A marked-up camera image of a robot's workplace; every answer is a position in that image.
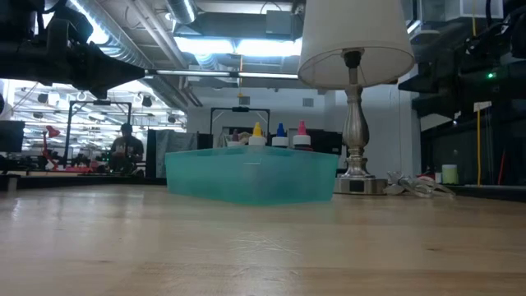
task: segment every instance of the yellow bottle cap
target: yellow bottle cap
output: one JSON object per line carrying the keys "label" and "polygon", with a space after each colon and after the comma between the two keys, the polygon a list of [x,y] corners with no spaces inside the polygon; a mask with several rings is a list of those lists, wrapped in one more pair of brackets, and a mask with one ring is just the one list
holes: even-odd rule
{"label": "yellow bottle cap", "polygon": [[252,133],[252,136],[263,136],[263,133],[261,132],[261,125],[260,125],[260,123],[256,123],[256,126],[254,127],[254,132]]}

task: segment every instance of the wooden table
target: wooden table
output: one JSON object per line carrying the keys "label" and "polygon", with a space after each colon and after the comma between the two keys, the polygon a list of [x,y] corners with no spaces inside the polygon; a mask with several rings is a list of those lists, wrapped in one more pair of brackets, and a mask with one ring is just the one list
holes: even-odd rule
{"label": "wooden table", "polygon": [[24,191],[0,197],[0,295],[526,295],[525,230],[525,204],[467,197]]}

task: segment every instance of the man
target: man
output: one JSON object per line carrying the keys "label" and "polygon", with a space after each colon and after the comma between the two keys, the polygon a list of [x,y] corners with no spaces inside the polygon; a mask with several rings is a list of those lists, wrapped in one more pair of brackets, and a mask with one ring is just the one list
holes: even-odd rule
{"label": "man", "polygon": [[142,155],[145,153],[144,146],[141,140],[132,136],[133,127],[129,123],[124,123],[121,126],[122,137],[115,139],[112,145],[112,162],[114,170],[121,170],[127,167],[126,160],[131,163],[142,161]]}

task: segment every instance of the teal plastic bin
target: teal plastic bin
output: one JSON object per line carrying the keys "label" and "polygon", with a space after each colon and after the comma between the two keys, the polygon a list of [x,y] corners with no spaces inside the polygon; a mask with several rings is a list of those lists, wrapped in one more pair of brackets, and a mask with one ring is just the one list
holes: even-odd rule
{"label": "teal plastic bin", "polygon": [[330,201],[338,156],[262,146],[166,154],[168,190],[250,205]]}

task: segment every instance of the metal lamp stand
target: metal lamp stand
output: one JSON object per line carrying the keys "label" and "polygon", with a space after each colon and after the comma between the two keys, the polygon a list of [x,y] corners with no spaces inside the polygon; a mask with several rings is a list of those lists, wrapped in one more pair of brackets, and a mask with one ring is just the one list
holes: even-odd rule
{"label": "metal lamp stand", "polygon": [[347,94],[348,115],[344,125],[344,142],[350,156],[347,173],[336,179],[335,193],[356,195],[382,195],[387,180],[378,179],[367,172],[367,158],[363,157],[369,143],[369,126],[362,110],[363,88],[358,84],[358,67],[363,50],[353,49],[343,54],[348,67],[349,86]]}

